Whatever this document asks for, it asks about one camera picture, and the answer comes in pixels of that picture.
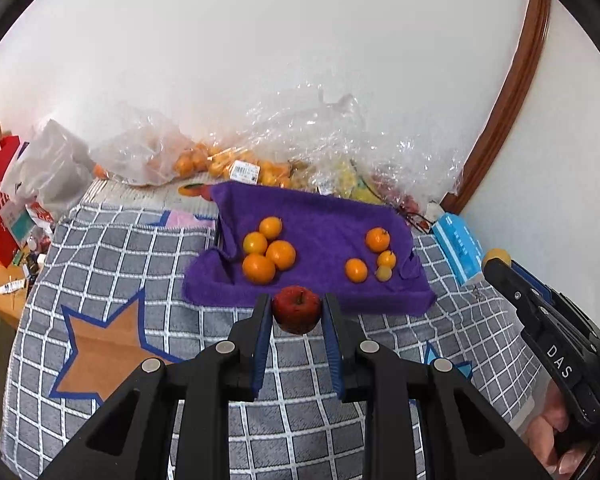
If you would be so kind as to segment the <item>person's right hand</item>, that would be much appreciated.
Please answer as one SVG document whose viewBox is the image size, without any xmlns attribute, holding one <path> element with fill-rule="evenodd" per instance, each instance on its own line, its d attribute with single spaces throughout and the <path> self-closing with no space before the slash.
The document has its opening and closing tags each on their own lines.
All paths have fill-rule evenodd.
<svg viewBox="0 0 600 480">
<path fill-rule="evenodd" d="M 565 432 L 568 426 L 569 416 L 564 396 L 551 380 L 546 389 L 543 409 L 530 420 L 522 434 L 522 440 L 555 479 L 570 479 L 591 448 L 588 442 L 581 442 L 566 452 L 558 453 L 555 438 Z"/>
</svg>

